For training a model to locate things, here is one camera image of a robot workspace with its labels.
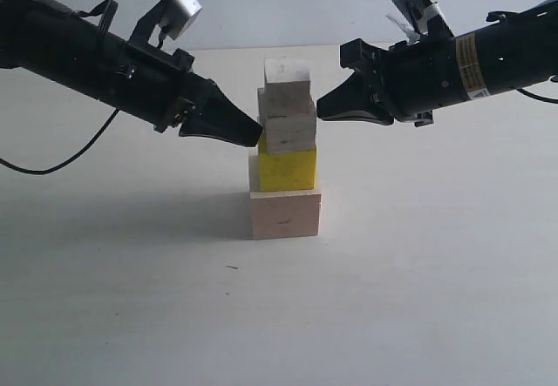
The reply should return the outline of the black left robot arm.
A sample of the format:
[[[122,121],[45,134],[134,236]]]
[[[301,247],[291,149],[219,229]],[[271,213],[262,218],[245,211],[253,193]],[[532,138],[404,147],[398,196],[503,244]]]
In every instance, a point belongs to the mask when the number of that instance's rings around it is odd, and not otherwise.
[[[176,39],[201,12],[198,0],[159,0],[123,39],[109,31],[118,9],[105,0],[73,10],[56,0],[1,0],[1,66],[24,68],[151,124],[254,147],[262,126],[211,79],[193,71],[194,57],[169,54],[149,40]]]

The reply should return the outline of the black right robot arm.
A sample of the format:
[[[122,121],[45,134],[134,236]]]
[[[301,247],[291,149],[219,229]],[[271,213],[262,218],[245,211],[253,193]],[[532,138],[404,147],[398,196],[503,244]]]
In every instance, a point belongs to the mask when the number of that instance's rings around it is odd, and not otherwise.
[[[557,1],[487,14],[487,26],[455,36],[440,17],[418,42],[384,49],[357,38],[339,48],[352,71],[316,102],[324,121],[430,125],[435,110],[557,77]]]

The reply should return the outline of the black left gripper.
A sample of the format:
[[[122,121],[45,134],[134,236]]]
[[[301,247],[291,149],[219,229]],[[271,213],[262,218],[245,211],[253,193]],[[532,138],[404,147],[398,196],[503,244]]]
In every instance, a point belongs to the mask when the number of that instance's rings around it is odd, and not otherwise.
[[[167,53],[129,40],[119,54],[117,108],[162,133],[182,125],[181,137],[215,139],[253,147],[262,126],[238,108],[208,78],[193,72],[194,56],[182,49]],[[187,122],[200,117],[200,123]]]

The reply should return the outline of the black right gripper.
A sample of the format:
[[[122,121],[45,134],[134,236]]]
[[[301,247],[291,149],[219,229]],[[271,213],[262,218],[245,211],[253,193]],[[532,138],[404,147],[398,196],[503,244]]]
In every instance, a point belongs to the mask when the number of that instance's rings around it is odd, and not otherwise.
[[[430,125],[432,112],[465,100],[453,38],[381,49],[357,38],[340,47],[340,65],[353,70],[316,102],[324,121]]]

